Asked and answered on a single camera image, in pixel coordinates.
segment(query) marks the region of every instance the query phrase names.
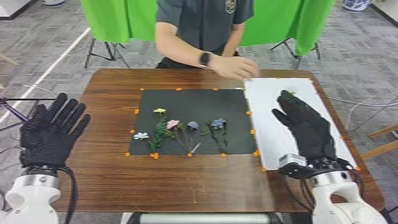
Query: pink flower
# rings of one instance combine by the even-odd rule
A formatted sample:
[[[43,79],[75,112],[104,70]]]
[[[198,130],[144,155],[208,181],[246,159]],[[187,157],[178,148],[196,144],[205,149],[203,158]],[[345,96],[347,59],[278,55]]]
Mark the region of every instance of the pink flower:
[[[178,126],[178,124],[180,124],[180,121],[178,120],[171,120],[168,122],[168,129],[173,129]]]

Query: robotic arm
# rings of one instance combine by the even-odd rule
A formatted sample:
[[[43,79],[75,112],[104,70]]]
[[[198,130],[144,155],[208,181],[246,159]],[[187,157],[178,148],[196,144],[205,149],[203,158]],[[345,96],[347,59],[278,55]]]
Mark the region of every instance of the robotic arm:
[[[288,154],[279,160],[279,173],[313,183],[313,223],[315,224],[388,224],[381,213],[365,202],[359,187],[351,178],[351,163],[338,158],[331,123],[306,102],[283,91],[278,98],[283,108],[274,115],[290,128],[299,154]],[[331,196],[340,195],[345,203],[333,203]]]
[[[66,159],[91,121],[84,111],[86,105],[75,99],[68,102],[68,96],[61,94],[50,109],[45,105],[38,106],[32,119],[22,126],[20,160],[27,170],[6,195],[11,211],[0,212],[0,224],[59,223],[52,208],[52,203],[61,197],[57,172],[64,171],[70,174],[77,187]],[[77,191],[72,193],[72,203],[75,202]],[[75,204],[70,208],[66,223],[72,222]]]

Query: white paper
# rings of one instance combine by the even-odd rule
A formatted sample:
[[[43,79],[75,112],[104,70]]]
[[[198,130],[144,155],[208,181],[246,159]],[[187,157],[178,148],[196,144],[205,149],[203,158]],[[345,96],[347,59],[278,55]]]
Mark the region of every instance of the white paper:
[[[263,167],[269,170],[279,168],[279,158],[288,154],[299,154],[295,139],[288,127],[279,122],[272,109],[279,109],[278,97],[281,91],[288,90],[304,100],[324,118],[331,122],[331,134],[336,142],[336,154],[354,167],[358,166],[352,153],[342,139],[342,134],[333,121],[333,117],[317,93],[313,81],[306,78],[260,78],[246,81],[246,97],[253,111],[253,123],[256,129],[256,141],[262,153]]]

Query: black cloth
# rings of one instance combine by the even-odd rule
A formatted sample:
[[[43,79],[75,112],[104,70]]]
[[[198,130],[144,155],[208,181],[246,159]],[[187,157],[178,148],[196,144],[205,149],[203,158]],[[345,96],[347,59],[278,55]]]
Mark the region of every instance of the black cloth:
[[[157,124],[162,119],[160,115],[153,113],[159,108],[168,109],[168,121],[180,120],[184,124],[189,124],[191,121],[199,123],[199,130],[189,130],[187,132],[187,137],[194,139],[192,145],[201,143],[196,154],[221,154],[212,135],[201,135],[203,131],[208,130],[207,123],[219,118],[228,121],[228,154],[251,154],[256,151],[251,116],[247,115],[249,105],[242,90],[146,90],[134,129],[136,134],[148,133],[152,138],[141,141],[132,136],[132,155],[148,155],[152,153],[148,141],[155,138]],[[180,135],[184,144],[187,144],[182,132]],[[175,139],[164,138],[159,153],[160,155],[187,154],[187,150]]]

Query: black glove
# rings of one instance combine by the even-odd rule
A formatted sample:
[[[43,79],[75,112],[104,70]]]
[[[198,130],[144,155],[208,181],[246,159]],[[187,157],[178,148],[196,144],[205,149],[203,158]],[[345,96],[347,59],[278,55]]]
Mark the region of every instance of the black glove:
[[[281,93],[278,102],[285,113],[278,109],[272,110],[272,113],[290,128],[301,156],[308,158],[310,163],[319,159],[336,160],[329,121],[287,90]]]
[[[20,160],[24,167],[32,165],[66,166],[73,145],[91,121],[91,116],[86,114],[79,122],[86,105],[79,104],[75,99],[70,100],[68,104],[66,101],[68,95],[63,93],[50,109],[45,105],[38,106],[32,119],[22,126],[22,147],[25,150]]]

